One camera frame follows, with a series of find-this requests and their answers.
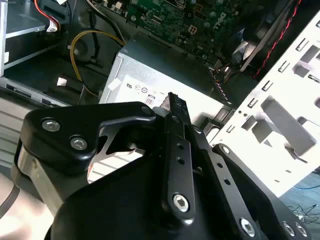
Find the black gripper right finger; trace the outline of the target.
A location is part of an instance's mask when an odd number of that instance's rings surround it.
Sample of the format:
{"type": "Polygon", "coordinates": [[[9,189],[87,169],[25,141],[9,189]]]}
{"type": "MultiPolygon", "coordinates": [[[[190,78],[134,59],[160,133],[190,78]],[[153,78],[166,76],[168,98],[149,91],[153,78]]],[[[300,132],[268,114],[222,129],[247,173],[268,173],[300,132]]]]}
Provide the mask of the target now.
{"type": "Polygon", "coordinates": [[[222,219],[219,227],[231,240],[310,240],[304,223],[223,143],[211,147],[195,125],[187,137],[222,219]]]}

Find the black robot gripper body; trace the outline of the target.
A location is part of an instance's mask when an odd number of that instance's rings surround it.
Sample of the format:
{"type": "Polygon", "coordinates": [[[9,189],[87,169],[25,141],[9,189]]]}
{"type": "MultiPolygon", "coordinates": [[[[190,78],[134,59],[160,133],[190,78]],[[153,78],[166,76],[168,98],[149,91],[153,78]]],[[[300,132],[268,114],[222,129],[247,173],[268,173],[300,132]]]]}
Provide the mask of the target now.
{"type": "Polygon", "coordinates": [[[230,240],[219,227],[221,211],[196,154],[196,169],[179,177],[182,190],[167,193],[164,165],[137,159],[78,190],[51,227],[53,240],[230,240]]]}

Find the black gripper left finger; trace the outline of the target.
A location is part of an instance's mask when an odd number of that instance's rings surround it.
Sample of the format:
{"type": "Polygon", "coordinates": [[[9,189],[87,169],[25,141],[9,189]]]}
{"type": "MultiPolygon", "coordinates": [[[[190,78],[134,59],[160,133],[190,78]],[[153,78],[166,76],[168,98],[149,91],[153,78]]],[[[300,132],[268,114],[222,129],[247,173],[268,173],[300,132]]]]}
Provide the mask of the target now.
{"type": "Polygon", "coordinates": [[[169,112],[155,113],[134,102],[37,109],[22,124],[15,165],[34,184],[53,215],[67,198],[86,187],[89,167],[122,147],[145,155],[105,176],[137,173],[141,165],[157,164],[163,184],[156,206],[178,221],[195,217],[191,145],[185,138],[190,122],[187,104],[176,94],[167,96],[169,112]]]}

